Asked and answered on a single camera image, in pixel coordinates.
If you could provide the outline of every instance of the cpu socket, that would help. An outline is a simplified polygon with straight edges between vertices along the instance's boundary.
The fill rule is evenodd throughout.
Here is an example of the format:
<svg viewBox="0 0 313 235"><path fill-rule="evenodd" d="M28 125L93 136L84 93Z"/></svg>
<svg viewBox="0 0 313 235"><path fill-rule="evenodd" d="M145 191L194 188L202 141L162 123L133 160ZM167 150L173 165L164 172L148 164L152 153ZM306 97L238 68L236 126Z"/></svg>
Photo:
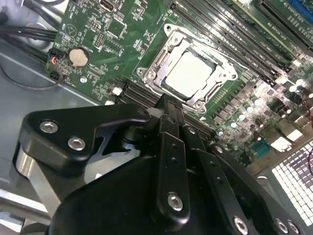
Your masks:
<svg viewBox="0 0 313 235"><path fill-rule="evenodd" d="M233 64L189 30L165 24L167 41L138 76L154 93L170 94L187 110L205 113L207 102L227 80L238 78Z"/></svg>

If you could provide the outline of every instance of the red wire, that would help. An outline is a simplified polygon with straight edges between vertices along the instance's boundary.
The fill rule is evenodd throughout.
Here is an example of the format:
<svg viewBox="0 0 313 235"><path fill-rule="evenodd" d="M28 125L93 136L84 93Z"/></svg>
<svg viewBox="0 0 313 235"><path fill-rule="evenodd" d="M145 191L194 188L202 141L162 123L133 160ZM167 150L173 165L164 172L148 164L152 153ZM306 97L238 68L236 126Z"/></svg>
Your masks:
<svg viewBox="0 0 313 235"><path fill-rule="evenodd" d="M307 104L306 101L304 101L304 107L308 110L309 119L310 119L310 121L311 121L311 126L312 126L312 128L313 128L313 116L312 116L312 112L311 112L311 110L309 109L308 104ZM312 172L312 169L311 169L311 155L312 155L312 153L313 153L313 148L312 148L311 151L309 152L309 155L308 155L308 158L307 158L307 160L308 160L308 168L309 168L309 172L310 172L311 175L313 175L313 172Z"/></svg>

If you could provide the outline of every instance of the black plastic arm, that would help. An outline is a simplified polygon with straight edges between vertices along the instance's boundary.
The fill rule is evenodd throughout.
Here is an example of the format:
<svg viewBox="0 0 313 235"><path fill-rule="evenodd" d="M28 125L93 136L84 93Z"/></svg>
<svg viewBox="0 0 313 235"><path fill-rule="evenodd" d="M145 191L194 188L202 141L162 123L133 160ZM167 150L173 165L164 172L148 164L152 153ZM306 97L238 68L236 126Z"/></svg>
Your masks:
<svg viewBox="0 0 313 235"><path fill-rule="evenodd" d="M33 112L23 120L19 142L24 152L35 160L63 175L77 175L83 172L94 152L98 129L116 131L122 126L143 126L149 120L149 113L137 104ZM44 121L52 121L57 127L47 126L43 131ZM81 145L78 150L69 146L68 141L73 137L84 142L83 145L72 143L74 147Z"/></svg>

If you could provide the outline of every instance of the motherboard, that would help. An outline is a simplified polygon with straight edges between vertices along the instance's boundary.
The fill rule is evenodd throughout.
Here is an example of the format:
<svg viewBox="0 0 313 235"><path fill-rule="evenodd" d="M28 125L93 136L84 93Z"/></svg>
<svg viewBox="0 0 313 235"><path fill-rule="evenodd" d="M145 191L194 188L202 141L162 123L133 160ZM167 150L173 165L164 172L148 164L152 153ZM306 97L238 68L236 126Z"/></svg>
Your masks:
<svg viewBox="0 0 313 235"><path fill-rule="evenodd" d="M186 123L245 166L310 123L311 0L70 0L49 53L99 104L176 97Z"/></svg>

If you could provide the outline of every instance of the ram slot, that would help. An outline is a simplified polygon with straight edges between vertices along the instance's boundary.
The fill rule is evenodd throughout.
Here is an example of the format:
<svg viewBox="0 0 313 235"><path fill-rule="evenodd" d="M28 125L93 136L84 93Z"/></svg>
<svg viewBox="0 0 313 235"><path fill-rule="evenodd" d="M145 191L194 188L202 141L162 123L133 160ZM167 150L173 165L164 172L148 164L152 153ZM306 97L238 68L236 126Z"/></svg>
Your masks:
<svg viewBox="0 0 313 235"><path fill-rule="evenodd" d="M263 70L265 72L270 72L270 71L275 71L272 67L270 67L266 62L262 59L259 58L259 55L257 55L255 52L249 50L246 48L246 45L242 45L239 43L239 39L237 39L233 34L229 33L227 30L224 28L220 27L214 19L211 18L208 14L203 13L200 8L196 8L194 5L190 4L189 2L184 2L183 4L185 7L187 6L187 9L190 9L193 11L199 19L201 19L204 23L209 25L210 27L214 28L218 33L223 35L225 38L229 40L230 43L232 43L236 48L242 53L242 56L249 57L251 61L253 61L255 64L260 65L260 67L263 67Z"/></svg>
<svg viewBox="0 0 313 235"><path fill-rule="evenodd" d="M137 103L145 108L150 108L154 107L158 100L159 100L158 96L152 94L151 92L144 89L140 85L133 83L130 80L127 80L125 82L124 92L119 97L116 98L115 102L118 104ZM195 128L203 139L215 136L215 131L213 129L210 129L206 125L203 125L201 122L197 121L189 114L184 114L184 117L185 123Z"/></svg>
<svg viewBox="0 0 313 235"><path fill-rule="evenodd" d="M272 7L268 0L255 3L255 7L268 17L290 40L297 44L305 54L313 56L313 44L307 38L301 37L301 34L297 32L298 30L291 23L287 23L287 20L281 16L277 9Z"/></svg>
<svg viewBox="0 0 313 235"><path fill-rule="evenodd" d="M228 17L227 15L221 14L212 2L209 2L208 0L204 0L203 4L206 5L205 8L207 11L211 12L211 14L213 14L214 17L218 18L221 22L223 22L230 30L233 30L235 33L237 33L241 38L244 39L244 41L249 42L251 45L253 45L255 49L259 50L259 53L261 53L261 55L265 57L271 64L278 66L280 68L285 67L287 65L285 61L281 61L277 59L272 54L272 52L267 51L265 47L261 46L259 41L255 41L255 39L253 39L247 33L247 31L243 30L230 17Z"/></svg>
<svg viewBox="0 0 313 235"><path fill-rule="evenodd" d="M263 70L260 70L259 67L255 66L254 64L251 64L250 61L247 59L239 56L238 54L233 52L233 49L229 47L227 44L221 42L221 40L214 34L208 33L207 28L205 28L203 25L201 25L199 22L192 19L190 16L188 16L185 12L181 11L179 8L173 9L173 11L183 20L191 24L195 29L197 29L201 34L208 37L212 42L214 42L217 46L221 47L227 54L231 54L232 58L236 61L240 62L241 64L245 65L246 67L250 68L252 71L254 71L256 74L258 74L262 80L273 80L271 76L268 76L267 72L264 72Z"/></svg>
<svg viewBox="0 0 313 235"><path fill-rule="evenodd" d="M293 56L292 54L289 54L289 53L286 53L285 51L279 50L276 46L274 46L274 45L272 44L271 41L269 41L267 38L265 38L265 37L259 32L259 29L258 29L255 25L251 25L251 24L246 23L246 22L242 19L242 17L241 17L237 12L235 12L231 7L229 7L229 5L227 5L227 4L224 2L224 0L218 1L217 4L218 4L222 9L225 9L228 13L230 13L230 14L232 15L232 17L234 17L234 18L236 19L236 21L238 21L241 25L243 25L245 28L248 28L250 34L255 35L256 37L258 37L258 38L260 38L260 39L262 38L262 39L263 39L263 40L262 40L262 41L263 41L263 44L264 44L264 42L266 42L266 43L265 43L265 44L266 44L266 47L269 47L269 49L270 49L271 51L273 51L273 53L278 54L278 55L281 57L281 59L285 59L286 63L290 63L290 62L293 60L294 56ZM232 21L233 24L236 24L236 21L235 21L235 20L233 20L231 17L228 17L228 18Z"/></svg>

